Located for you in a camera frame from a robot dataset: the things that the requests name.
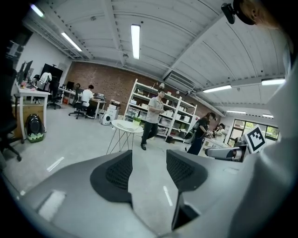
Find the ceiling light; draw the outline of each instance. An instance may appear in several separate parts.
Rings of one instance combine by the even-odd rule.
[[[65,32],[61,33],[69,41],[70,44],[72,44],[78,51],[82,51],[70,38],[68,35],[65,34]]]
[[[262,80],[262,85],[275,85],[275,84],[283,84],[285,82],[284,78],[280,79],[267,79]]]
[[[227,110],[227,112],[239,113],[239,114],[246,114],[246,112],[241,112],[241,111],[231,111],[231,110]]]
[[[40,17],[43,17],[43,13],[42,13],[42,11],[39,10],[39,9],[37,8],[36,5],[34,5],[34,4],[30,4],[30,6],[31,6],[32,10],[35,11],[35,12],[37,13],[37,15],[39,15]]]
[[[268,114],[263,114],[263,117],[269,117],[269,118],[273,118],[272,115],[268,115]]]
[[[139,25],[131,25],[131,41],[132,41],[132,53],[134,58],[140,59],[140,26]]]
[[[215,87],[212,89],[207,89],[207,90],[204,90],[203,92],[210,93],[210,92],[215,92],[215,91],[220,91],[220,90],[230,89],[230,88],[232,88],[231,85],[226,85],[226,86],[222,86],[222,87]]]

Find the window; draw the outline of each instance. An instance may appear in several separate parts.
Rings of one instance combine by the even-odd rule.
[[[237,137],[242,137],[244,133],[247,133],[250,129],[254,128],[257,125],[260,126],[262,134],[265,137],[268,145],[274,144],[277,141],[279,129],[276,127],[258,124],[250,121],[234,120],[234,125],[228,141],[228,145],[234,146],[235,139]]]

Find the green plant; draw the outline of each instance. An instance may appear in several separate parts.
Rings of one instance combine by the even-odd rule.
[[[140,119],[139,117],[135,117],[135,116],[133,116],[132,119],[133,119],[134,121],[141,122],[141,119]]]

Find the dark pants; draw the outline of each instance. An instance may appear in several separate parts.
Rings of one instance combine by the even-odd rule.
[[[158,129],[158,125],[150,123],[150,122],[146,122],[145,123],[145,127],[144,127],[144,132],[143,132],[143,136],[142,136],[142,144],[145,144],[147,139],[150,139],[154,136],[156,136],[157,134],[157,129]]]
[[[95,114],[95,111],[96,111],[96,106],[90,104],[90,105],[87,107],[87,113],[86,113],[86,115],[87,115],[87,116],[90,116],[90,117],[93,117],[94,114]]]
[[[195,138],[194,142],[192,143],[187,153],[198,155],[202,147],[202,141],[203,141],[203,136],[199,139]]]

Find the shoe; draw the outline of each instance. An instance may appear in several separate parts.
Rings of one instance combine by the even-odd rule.
[[[141,144],[141,148],[142,148],[143,150],[146,150],[146,146],[145,146],[145,144]]]

